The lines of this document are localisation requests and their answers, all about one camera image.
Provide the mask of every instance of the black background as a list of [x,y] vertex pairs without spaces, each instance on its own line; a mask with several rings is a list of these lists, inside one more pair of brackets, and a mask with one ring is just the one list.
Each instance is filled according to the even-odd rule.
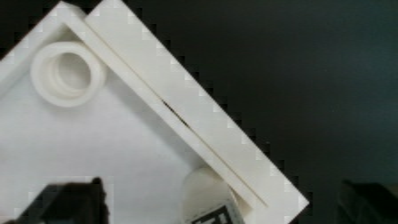
[[[0,1],[4,53],[56,3]],[[311,198],[299,223],[335,223],[342,179],[398,182],[398,2],[128,4]]]

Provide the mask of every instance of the round hole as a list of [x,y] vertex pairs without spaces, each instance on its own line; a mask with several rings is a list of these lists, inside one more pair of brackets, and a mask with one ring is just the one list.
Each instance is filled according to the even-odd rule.
[[59,58],[59,77],[64,84],[84,90],[91,84],[91,69],[82,57],[66,53]]

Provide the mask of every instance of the triangular white panel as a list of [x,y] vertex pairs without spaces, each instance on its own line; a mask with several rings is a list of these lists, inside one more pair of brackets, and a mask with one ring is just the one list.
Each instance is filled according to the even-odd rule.
[[[25,75],[38,51],[68,32],[112,72],[93,102],[63,109],[41,100]],[[63,176],[100,175],[112,192],[112,223],[173,223],[182,180],[207,163],[249,206],[246,222],[292,221],[306,198],[120,0],[105,0],[88,16],[61,2],[0,62],[0,93],[8,200],[24,191],[34,195]],[[0,216],[27,204],[22,199],[0,205]],[[155,209],[150,204],[162,207],[159,215],[137,218]]]

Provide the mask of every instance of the printed label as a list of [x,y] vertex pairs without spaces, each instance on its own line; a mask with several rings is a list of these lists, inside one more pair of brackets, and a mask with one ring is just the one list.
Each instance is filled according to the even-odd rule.
[[232,200],[212,208],[189,224],[244,224],[239,208]]

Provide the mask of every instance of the circular ring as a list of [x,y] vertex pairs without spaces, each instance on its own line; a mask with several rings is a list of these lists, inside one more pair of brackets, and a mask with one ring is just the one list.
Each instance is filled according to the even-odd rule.
[[[73,86],[63,78],[61,63],[66,54],[79,56],[89,67],[88,87]],[[57,42],[41,49],[34,57],[31,77],[43,98],[57,106],[75,107],[93,99],[105,84],[107,66],[80,42]]]

